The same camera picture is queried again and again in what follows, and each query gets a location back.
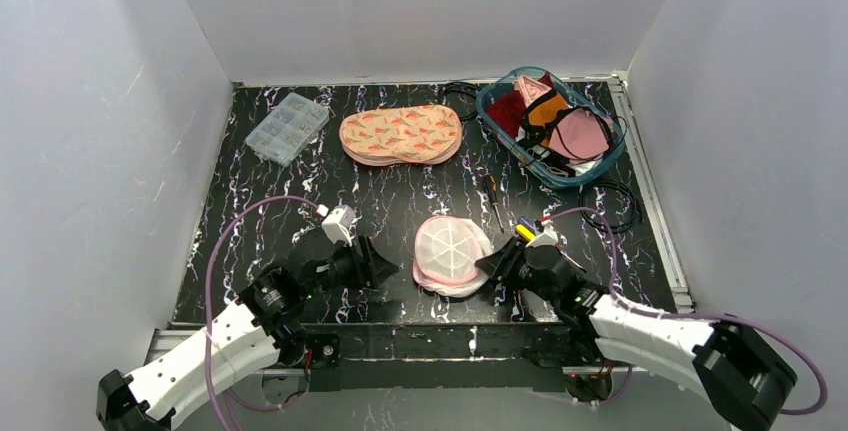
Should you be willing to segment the white round mesh laundry bag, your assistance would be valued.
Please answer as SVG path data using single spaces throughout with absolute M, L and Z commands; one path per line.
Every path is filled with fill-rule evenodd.
M 467 298 L 489 280 L 476 261 L 493 251 L 491 240 L 472 220 L 434 216 L 415 236 L 413 280 L 443 297 Z

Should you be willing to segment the white bra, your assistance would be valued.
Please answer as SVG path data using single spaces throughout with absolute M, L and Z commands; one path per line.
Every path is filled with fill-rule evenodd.
M 577 162 L 553 151 L 538 152 L 533 149 L 529 151 L 529 155 L 532 164 L 538 163 L 548 173 L 567 178 L 582 176 L 601 163 L 600 159 Z

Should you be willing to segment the pink black bra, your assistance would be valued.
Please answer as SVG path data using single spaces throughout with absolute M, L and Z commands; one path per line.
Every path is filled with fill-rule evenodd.
M 594 161 L 614 145 L 612 121 L 584 108 L 569 109 L 551 132 L 548 148 L 572 162 Z

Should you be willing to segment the orange black bra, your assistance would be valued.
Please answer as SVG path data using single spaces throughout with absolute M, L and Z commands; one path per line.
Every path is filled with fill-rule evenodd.
M 516 143 L 537 159 L 550 155 L 549 144 L 559 122 L 575 108 L 553 88 L 516 91 L 525 105 L 519 121 Z

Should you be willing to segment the floral mesh laundry bag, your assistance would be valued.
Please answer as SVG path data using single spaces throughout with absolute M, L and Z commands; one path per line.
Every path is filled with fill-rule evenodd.
M 457 113 L 436 104 L 363 111 L 339 128 L 345 153 L 373 167 L 443 163 L 458 152 L 463 134 Z

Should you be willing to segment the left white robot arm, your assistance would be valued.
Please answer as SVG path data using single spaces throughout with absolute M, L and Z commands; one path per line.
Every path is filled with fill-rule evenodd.
M 129 373 L 98 383 L 96 417 L 106 430 L 174 430 L 248 375 L 281 364 L 308 375 L 321 343 L 300 318 L 317 292 L 376 289 L 399 268 L 370 238 L 355 236 L 348 206 L 317 209 L 321 226 L 265 266 L 218 315 L 182 343 Z

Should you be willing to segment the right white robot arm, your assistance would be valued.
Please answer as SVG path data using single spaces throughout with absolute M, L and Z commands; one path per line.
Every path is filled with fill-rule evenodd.
M 671 319 L 619 303 L 559 249 L 550 222 L 538 234 L 517 232 L 475 265 L 491 280 L 546 301 L 568 327 L 578 358 L 634 365 L 675 382 L 739 430 L 770 429 L 797 382 L 749 325 L 691 314 Z

